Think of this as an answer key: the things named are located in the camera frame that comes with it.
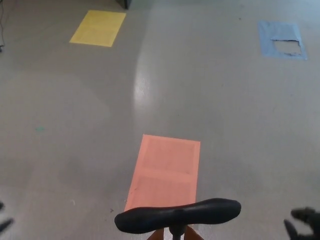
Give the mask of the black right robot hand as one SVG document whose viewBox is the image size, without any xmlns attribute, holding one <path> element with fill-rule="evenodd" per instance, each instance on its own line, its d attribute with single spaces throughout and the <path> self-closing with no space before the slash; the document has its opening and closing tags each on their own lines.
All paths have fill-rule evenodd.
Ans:
<svg viewBox="0 0 320 240">
<path fill-rule="evenodd" d="M 283 221 L 286 232 L 291 240 L 319 240 L 320 239 L 320 212 L 311 207 L 294 208 L 291 216 L 308 225 L 312 234 L 300 234 L 295 226 L 287 219 Z"/>
</svg>

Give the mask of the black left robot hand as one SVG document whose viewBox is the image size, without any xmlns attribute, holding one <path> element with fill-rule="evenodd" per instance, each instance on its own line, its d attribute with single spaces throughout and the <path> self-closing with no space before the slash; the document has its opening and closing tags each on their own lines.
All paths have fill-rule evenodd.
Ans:
<svg viewBox="0 0 320 240">
<path fill-rule="evenodd" d="M 4 208 L 5 208 L 5 205 L 1 201 L 0 202 L 0 211 L 3 211 Z M 2 234 L 3 232 L 5 232 L 14 222 L 15 222 L 15 220 L 12 217 L 2 220 L 0 222 L 0 233 Z"/>
</svg>

